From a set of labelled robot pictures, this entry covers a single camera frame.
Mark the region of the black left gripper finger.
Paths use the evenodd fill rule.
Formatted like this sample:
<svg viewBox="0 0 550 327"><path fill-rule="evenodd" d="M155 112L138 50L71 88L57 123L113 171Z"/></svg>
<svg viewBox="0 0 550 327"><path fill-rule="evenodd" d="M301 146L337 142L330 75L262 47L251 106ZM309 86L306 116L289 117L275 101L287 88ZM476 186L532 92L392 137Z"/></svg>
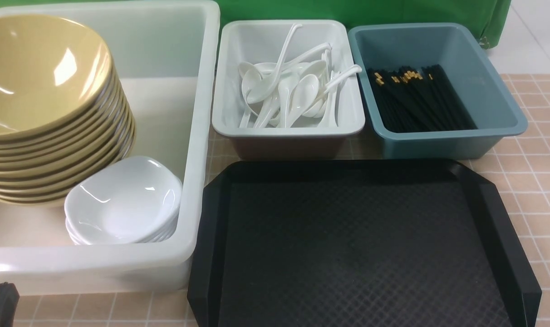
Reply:
<svg viewBox="0 0 550 327"><path fill-rule="evenodd" d="M12 327L20 294L13 283L0 283L0 327Z"/></svg>

